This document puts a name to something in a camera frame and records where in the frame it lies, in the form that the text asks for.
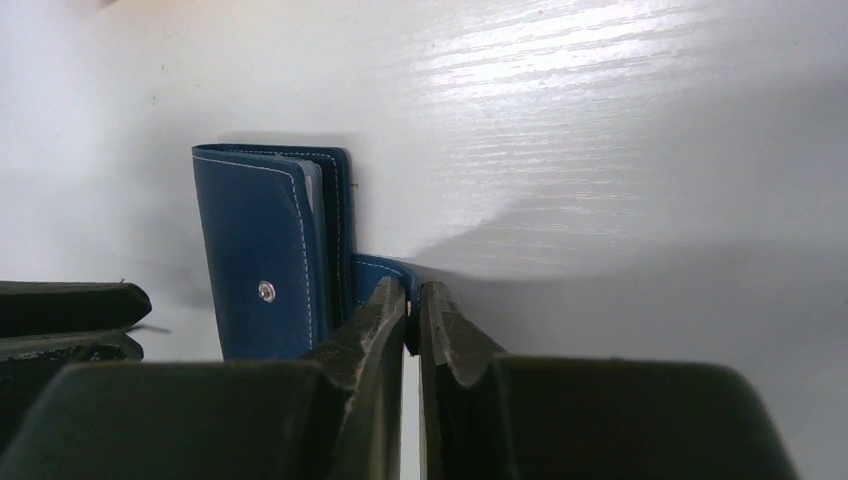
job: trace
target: silver snap button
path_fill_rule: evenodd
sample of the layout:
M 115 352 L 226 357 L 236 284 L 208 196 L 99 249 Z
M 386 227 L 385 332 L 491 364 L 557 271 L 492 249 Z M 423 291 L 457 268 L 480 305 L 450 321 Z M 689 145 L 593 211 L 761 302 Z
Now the silver snap button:
M 259 298 L 265 300 L 268 303 L 274 301 L 274 298 L 277 297 L 277 292 L 274 291 L 274 286 L 269 282 L 262 280 L 259 282 Z

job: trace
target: blue leather strap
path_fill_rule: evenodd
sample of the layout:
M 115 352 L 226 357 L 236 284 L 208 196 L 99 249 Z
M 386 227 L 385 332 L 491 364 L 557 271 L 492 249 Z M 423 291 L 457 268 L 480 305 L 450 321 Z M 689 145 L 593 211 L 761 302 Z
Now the blue leather strap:
M 393 260 L 352 254 L 353 201 L 344 150 L 215 144 L 192 152 L 225 359 L 301 356 L 349 320 L 384 276 L 401 281 L 411 301 L 410 318 L 417 318 L 418 280 L 412 270 Z M 322 171 L 323 243 L 301 160 Z M 262 282 L 272 286 L 273 301 L 258 294 Z

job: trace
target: black object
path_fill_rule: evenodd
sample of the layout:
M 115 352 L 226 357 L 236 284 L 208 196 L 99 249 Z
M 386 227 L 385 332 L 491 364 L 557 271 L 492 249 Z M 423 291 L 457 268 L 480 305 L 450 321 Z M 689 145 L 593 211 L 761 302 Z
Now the black object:
M 131 283 L 0 282 L 0 449 L 68 363 L 140 360 L 125 332 L 150 309 Z
M 796 478 L 730 370 L 511 356 L 420 293 L 423 478 Z M 70 366 L 0 478 L 397 478 L 406 308 L 385 278 L 298 361 Z

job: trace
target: white wooden surface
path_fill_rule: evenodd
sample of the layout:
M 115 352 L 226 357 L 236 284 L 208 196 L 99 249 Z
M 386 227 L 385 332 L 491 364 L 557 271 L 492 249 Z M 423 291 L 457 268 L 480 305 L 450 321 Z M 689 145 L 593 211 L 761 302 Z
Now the white wooden surface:
M 848 476 L 843 2 L 97 5 L 0 5 L 4 278 L 127 278 L 149 358 L 218 358 L 189 146 L 341 145 L 359 249 L 507 348 L 729 364 Z

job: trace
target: blue leather card holder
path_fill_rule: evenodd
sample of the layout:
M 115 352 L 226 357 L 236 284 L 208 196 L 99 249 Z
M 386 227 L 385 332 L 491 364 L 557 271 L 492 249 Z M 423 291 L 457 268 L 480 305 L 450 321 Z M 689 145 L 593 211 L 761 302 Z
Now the blue leather card holder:
M 353 253 L 344 150 L 214 144 L 192 154 L 224 359 L 300 357 L 350 319 L 384 276 L 407 289 L 415 318 L 415 274 Z

